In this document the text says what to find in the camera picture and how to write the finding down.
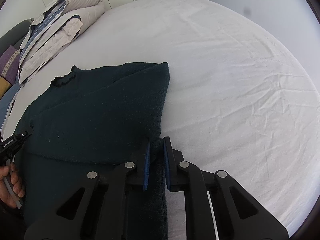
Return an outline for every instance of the blanket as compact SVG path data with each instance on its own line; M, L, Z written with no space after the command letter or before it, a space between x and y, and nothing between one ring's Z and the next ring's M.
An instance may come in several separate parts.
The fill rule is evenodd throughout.
M131 239L166 239L162 140L159 138L169 84L167 63L127 63L80 70L55 78L23 114L15 133L33 127L16 155L26 186L29 226L89 171L104 173L129 160L144 137L150 140L147 194L131 194Z
M20 46L20 86L104 12L103 0L53 0L32 22Z

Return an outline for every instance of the hand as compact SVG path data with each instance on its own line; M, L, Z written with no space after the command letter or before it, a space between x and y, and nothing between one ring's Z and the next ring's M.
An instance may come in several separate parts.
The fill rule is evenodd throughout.
M24 197L25 189L22 185L22 179L18 176L16 165L11 163L10 168L12 170L11 183L13 184L13 191L19 197ZM7 187L4 184L3 178L9 174L9 166L0 167L0 199L3 203L11 208L16 208L17 205L11 195L9 194Z

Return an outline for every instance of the triangular cutout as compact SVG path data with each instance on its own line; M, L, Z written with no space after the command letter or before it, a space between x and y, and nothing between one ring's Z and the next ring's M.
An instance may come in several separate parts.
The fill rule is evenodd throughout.
M58 210L57 215L68 220L73 220L84 194L84 187L78 189Z
M254 205L252 205L235 187L230 187L229 190L241 219L246 219L258 213L258 210Z

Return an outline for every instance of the purple pillow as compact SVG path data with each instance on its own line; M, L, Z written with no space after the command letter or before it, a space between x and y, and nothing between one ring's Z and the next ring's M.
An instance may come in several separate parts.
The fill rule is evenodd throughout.
M0 57L0 76L7 80L11 85L16 82L19 69L19 50L10 46Z

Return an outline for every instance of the white bed sheet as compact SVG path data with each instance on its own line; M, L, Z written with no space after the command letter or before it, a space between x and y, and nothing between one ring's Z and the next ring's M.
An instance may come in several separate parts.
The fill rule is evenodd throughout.
M201 169L226 170L292 235L320 193L320 96L271 34L207 0L144 0L107 11L20 89L4 130L76 65L168 62L161 136ZM181 193L170 239L186 239Z

